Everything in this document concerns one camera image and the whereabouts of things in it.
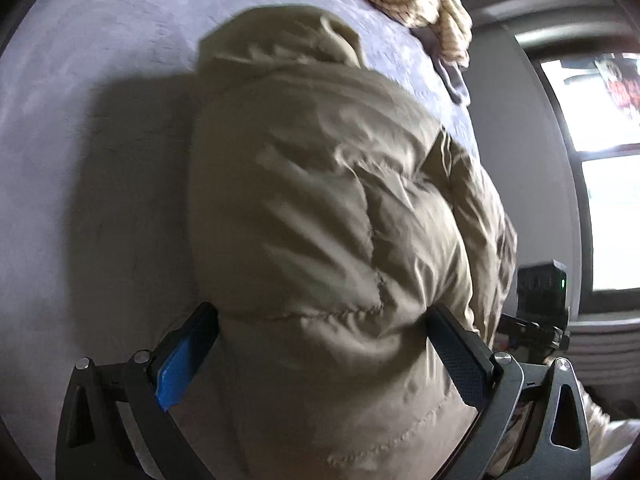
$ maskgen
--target metal bolt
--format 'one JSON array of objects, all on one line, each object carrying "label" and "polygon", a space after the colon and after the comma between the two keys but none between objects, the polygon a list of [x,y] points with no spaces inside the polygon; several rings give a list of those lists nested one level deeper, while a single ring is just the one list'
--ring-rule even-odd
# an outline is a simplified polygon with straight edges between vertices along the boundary
[{"label": "metal bolt", "polygon": [[508,352],[496,352],[494,359],[498,364],[508,365],[513,360],[513,357],[511,357],[511,354]]},{"label": "metal bolt", "polygon": [[133,360],[137,362],[139,365],[144,364],[151,359],[151,352],[149,350],[138,350],[133,355]]},{"label": "metal bolt", "polygon": [[81,357],[76,363],[77,370],[86,370],[89,367],[89,359],[87,357]]},{"label": "metal bolt", "polygon": [[571,369],[571,363],[564,357],[559,357],[558,359],[556,359],[556,366],[558,366],[558,368],[560,368],[563,372],[567,372]]}]

